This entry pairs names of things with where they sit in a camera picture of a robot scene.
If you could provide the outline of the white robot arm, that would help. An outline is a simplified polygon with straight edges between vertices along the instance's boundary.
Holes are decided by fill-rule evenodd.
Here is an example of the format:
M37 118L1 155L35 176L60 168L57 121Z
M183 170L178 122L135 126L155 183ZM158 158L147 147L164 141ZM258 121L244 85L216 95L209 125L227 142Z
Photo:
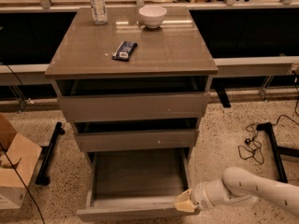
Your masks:
M241 206L254 203L258 198L299 216L299 187L263 178L239 168L226 168L221 178L201 182L177 196L177 210L193 213L217 205Z

